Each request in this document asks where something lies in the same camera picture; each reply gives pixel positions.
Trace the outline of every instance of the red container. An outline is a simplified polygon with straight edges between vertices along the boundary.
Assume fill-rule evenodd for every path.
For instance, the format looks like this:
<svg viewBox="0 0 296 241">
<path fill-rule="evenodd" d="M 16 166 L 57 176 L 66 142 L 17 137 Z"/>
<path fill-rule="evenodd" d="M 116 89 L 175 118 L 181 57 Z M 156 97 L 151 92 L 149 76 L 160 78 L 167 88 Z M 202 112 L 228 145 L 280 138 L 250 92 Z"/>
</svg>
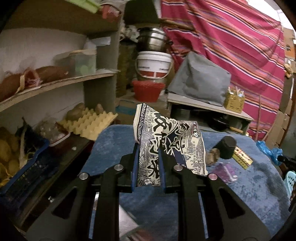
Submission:
<svg viewBox="0 0 296 241">
<path fill-rule="evenodd" d="M 160 92 L 165 88 L 164 83 L 155 83 L 151 80 L 132 82 L 135 99 L 141 102 L 156 102 Z"/>
</svg>

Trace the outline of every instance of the yellow vegetable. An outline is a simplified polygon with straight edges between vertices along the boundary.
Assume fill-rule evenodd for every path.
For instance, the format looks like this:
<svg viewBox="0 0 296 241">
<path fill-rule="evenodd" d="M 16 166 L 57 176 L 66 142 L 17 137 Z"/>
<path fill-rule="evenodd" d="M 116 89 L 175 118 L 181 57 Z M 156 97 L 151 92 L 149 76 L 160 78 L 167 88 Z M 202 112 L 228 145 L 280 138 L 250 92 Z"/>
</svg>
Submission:
<svg viewBox="0 0 296 241">
<path fill-rule="evenodd" d="M 18 160 L 12 159 L 8 163 L 8 172 L 10 175 L 14 176 L 20 169 L 20 163 Z"/>
<path fill-rule="evenodd" d="M 11 135 L 11 137 L 7 140 L 11 150 L 13 152 L 17 152 L 19 150 L 19 142 L 18 142 L 18 138 L 14 135 Z"/>
<path fill-rule="evenodd" d="M 0 180 L 5 178 L 7 178 L 6 168 L 2 163 L 0 163 Z"/>
<path fill-rule="evenodd" d="M 18 138 L 11 134 L 5 127 L 0 127 L 0 140 L 6 141 L 13 152 L 19 150 Z"/>
<path fill-rule="evenodd" d="M 6 183 L 8 183 L 9 180 L 10 180 L 9 178 L 6 178 L 2 182 L 0 182 L 0 187 L 4 186 Z"/>
<path fill-rule="evenodd" d="M 0 140 L 0 159 L 8 162 L 12 157 L 11 149 L 8 143 L 4 140 Z"/>
</svg>

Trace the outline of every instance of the red striped cloth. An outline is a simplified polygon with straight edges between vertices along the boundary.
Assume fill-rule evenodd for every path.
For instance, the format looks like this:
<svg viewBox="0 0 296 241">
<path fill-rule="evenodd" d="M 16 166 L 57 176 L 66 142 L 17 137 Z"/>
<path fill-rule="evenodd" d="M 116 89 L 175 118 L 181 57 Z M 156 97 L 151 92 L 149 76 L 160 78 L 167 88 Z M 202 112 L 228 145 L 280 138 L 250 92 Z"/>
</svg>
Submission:
<svg viewBox="0 0 296 241">
<path fill-rule="evenodd" d="M 195 31 L 165 27 L 173 41 L 177 70 L 189 51 L 231 73 L 231 87 L 244 90 L 244 112 L 254 118 L 254 136 L 261 95 L 258 139 L 274 122 L 284 85 L 284 42 L 281 23 L 240 0 L 162 0 L 162 17 L 194 27 Z"/>
</svg>

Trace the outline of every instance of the white bucket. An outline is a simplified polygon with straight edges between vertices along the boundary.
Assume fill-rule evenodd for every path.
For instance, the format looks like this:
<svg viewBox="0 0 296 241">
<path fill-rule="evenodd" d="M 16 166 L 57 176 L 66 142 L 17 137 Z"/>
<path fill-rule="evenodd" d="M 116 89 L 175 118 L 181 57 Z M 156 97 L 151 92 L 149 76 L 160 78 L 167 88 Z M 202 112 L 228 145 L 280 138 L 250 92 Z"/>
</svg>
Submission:
<svg viewBox="0 0 296 241">
<path fill-rule="evenodd" d="M 172 68 L 172 56 L 156 51 L 142 51 L 135 62 L 137 73 L 148 79 L 165 78 Z"/>
</svg>

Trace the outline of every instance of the yellow box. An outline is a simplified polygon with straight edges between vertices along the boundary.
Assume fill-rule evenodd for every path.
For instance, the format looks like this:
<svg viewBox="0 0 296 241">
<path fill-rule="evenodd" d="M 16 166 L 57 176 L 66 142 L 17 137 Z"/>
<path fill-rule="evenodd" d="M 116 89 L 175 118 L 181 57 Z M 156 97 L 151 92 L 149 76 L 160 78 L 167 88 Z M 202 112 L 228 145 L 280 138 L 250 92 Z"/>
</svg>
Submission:
<svg viewBox="0 0 296 241">
<path fill-rule="evenodd" d="M 247 169 L 253 163 L 253 160 L 237 146 L 235 147 L 232 157 L 244 169 Z"/>
</svg>

